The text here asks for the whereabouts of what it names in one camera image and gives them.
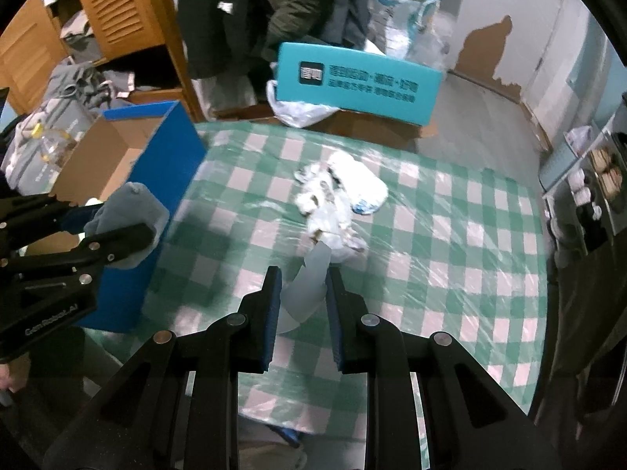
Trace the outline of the person's left hand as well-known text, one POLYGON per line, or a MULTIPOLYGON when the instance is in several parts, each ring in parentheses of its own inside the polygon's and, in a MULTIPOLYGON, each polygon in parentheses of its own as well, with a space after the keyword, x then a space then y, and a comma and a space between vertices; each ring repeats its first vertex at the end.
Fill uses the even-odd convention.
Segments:
POLYGON ((0 365, 0 389, 19 392, 27 386, 31 369, 28 353, 11 362, 0 365))

